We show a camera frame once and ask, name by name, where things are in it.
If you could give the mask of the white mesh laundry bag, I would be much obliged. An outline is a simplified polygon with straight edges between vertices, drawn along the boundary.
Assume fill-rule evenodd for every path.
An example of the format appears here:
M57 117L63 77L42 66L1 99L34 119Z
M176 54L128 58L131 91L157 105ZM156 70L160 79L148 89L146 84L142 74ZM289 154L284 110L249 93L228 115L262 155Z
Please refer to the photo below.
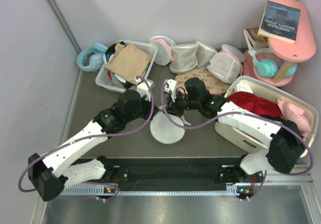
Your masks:
M150 122L150 132L153 138L161 144L171 145L179 142L183 139L185 131L167 118L162 106Z

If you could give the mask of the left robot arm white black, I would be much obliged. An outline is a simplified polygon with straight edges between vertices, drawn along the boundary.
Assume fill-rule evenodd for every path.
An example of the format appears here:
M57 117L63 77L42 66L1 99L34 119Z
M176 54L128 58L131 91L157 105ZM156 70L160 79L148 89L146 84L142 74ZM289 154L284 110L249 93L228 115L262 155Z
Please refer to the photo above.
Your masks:
M79 133L56 149L28 158L28 179L43 201L51 201L65 189L80 183L106 183L115 168L105 156L76 164L89 150L112 137L125 136L126 125L136 119L149 122L156 111L152 93L127 90L110 108L102 110Z

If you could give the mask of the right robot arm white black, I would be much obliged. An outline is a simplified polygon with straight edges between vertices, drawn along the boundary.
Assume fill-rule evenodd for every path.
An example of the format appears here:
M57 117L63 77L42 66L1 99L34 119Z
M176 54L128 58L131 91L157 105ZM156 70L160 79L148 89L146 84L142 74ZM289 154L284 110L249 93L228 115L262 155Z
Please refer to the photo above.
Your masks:
M166 115L181 117L186 110L197 110L209 122L216 121L248 134L267 149L240 157L227 171L231 180L247 181L258 172L275 170L290 174L304 152L302 139L296 123L278 122L264 118L237 106L223 96L210 94L197 77L185 83L186 92L181 93L176 81L164 82L162 92L168 94L161 102Z

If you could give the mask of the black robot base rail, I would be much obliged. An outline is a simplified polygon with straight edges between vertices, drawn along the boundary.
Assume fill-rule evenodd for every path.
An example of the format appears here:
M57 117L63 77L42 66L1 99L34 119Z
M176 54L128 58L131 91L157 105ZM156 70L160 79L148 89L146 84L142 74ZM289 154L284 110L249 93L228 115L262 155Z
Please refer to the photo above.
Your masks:
M226 184L252 186L262 173L233 173L236 157L109 158L122 191L216 191Z

